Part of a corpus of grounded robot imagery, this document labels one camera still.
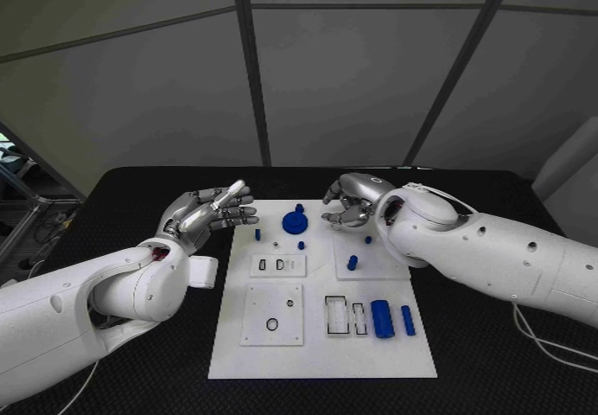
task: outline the robotic arm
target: robotic arm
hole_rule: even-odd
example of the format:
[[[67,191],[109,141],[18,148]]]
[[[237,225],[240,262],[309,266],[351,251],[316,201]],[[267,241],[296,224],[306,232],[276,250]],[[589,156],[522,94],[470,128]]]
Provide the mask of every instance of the robotic arm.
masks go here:
[[[194,256],[217,229],[259,223],[250,188],[187,193],[156,237],[0,290],[0,407],[112,354],[176,313],[188,286],[214,288],[218,261]],[[129,321],[102,329],[89,304]]]
[[[453,198],[420,184],[396,188],[349,173],[325,196],[326,204],[341,197],[345,212],[323,218],[349,227],[372,219],[390,253],[408,266],[434,265],[485,294],[598,328],[598,249],[472,208],[459,215],[439,194]]]

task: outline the silver robotic hand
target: silver robotic hand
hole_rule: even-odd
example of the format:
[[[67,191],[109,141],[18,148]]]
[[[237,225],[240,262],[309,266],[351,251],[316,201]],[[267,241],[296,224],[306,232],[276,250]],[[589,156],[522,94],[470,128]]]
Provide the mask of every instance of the silver robotic hand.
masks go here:
[[[254,202],[250,193],[243,180],[230,188],[185,193],[165,211],[156,237],[178,242],[192,255],[207,243],[211,231],[259,223],[256,208],[241,206]]]
[[[361,227],[374,215],[384,195],[396,186],[377,176],[365,173],[347,173],[332,184],[325,196],[325,204],[341,199],[345,212],[325,213],[323,219],[348,227]]]

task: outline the white cable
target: white cable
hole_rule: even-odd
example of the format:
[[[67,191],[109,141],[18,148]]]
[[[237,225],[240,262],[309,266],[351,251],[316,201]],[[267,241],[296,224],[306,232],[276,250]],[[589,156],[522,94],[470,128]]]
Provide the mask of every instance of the white cable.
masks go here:
[[[429,190],[430,192],[436,193],[437,195],[446,197],[452,201],[462,203],[462,205],[465,205],[465,207],[472,211],[473,214],[479,214],[478,210],[465,201],[460,201],[453,195],[446,193],[443,190],[439,190],[437,188],[432,188],[430,186],[424,186],[421,184],[420,184],[420,187]]]
[[[29,277],[28,277],[28,279],[32,277],[34,272],[35,272],[35,270],[37,270],[37,268],[38,268],[40,264],[41,264],[44,261],[45,261],[45,259],[44,259],[41,262],[37,262],[37,263],[35,263],[35,266],[32,267],[32,270],[29,271]]]
[[[524,321],[524,324],[527,325],[527,329],[530,330],[530,333],[525,332],[524,328],[521,327],[521,322],[519,319]],[[524,333],[524,335],[527,335],[527,337],[530,337],[535,343],[538,344],[540,349],[545,352],[545,354],[548,355],[548,357],[551,357],[551,359],[555,359],[555,361],[564,363],[564,365],[568,365],[571,367],[577,367],[579,369],[584,369],[589,372],[594,372],[596,374],[598,374],[598,369],[594,369],[589,366],[584,365],[579,365],[577,363],[571,362],[571,361],[564,361],[564,359],[558,358],[548,350],[547,348],[542,346],[542,343],[550,344],[551,346],[557,347],[557,348],[563,348],[564,350],[567,350],[568,352],[573,352],[576,354],[580,354],[584,357],[589,357],[590,359],[594,359],[596,361],[598,361],[598,357],[593,356],[589,353],[584,353],[580,350],[576,350],[574,348],[568,348],[567,346],[557,344],[554,342],[550,342],[541,338],[537,337],[537,333],[532,330],[532,327],[530,326],[527,317],[524,316],[524,313],[521,312],[521,308],[518,307],[518,304],[514,303],[514,320],[515,320],[515,325],[518,326],[518,329],[521,330],[521,332]]]
[[[73,397],[71,402],[67,404],[67,406],[63,408],[63,411],[60,412],[60,415],[63,415],[67,410],[71,408],[73,403],[78,400],[78,396],[81,395],[81,393],[84,392],[86,386],[89,385],[90,381],[91,381],[91,377],[94,376],[94,373],[97,372],[97,364],[94,365],[94,369],[91,369],[91,374],[89,376],[89,380],[84,383],[84,386],[81,387],[81,389],[78,390],[78,394]]]

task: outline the black tabletop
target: black tabletop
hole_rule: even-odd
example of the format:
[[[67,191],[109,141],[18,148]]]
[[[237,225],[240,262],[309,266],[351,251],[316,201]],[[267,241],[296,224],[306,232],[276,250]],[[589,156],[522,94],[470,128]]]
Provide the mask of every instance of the black tabletop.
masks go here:
[[[244,178],[257,199],[319,199],[348,171],[116,169],[97,185],[42,271],[151,238],[165,208],[185,191],[228,186]],[[511,172],[358,171],[397,186],[423,182],[482,212],[560,233],[530,182]],[[100,361],[70,413],[598,413],[598,374],[553,361],[518,332],[511,304],[450,281],[433,267],[413,269],[411,281],[437,379],[208,380],[233,236],[231,229],[214,233],[200,252],[220,260],[217,288],[189,289],[176,316]],[[563,316],[524,309],[538,335],[590,352],[598,350],[598,330]],[[86,369],[5,413],[57,414],[89,373]]]

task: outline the table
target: table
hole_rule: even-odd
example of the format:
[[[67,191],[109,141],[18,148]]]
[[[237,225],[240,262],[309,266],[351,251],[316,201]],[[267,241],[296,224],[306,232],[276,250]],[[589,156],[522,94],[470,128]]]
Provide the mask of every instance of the table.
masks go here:
[[[155,235],[162,212],[194,189],[244,178],[261,199],[315,199],[348,169],[148,167],[112,170],[86,202],[42,272],[136,246]],[[423,182],[482,212],[561,233],[530,182],[506,171],[357,169],[396,185]],[[518,332],[511,304],[413,270],[439,379],[208,380],[234,231],[201,250],[221,266],[214,290],[189,289],[176,316],[104,360],[70,413],[591,413],[598,375],[553,361]],[[591,353],[598,330],[525,309],[538,335]],[[57,414],[90,369],[6,410]]]

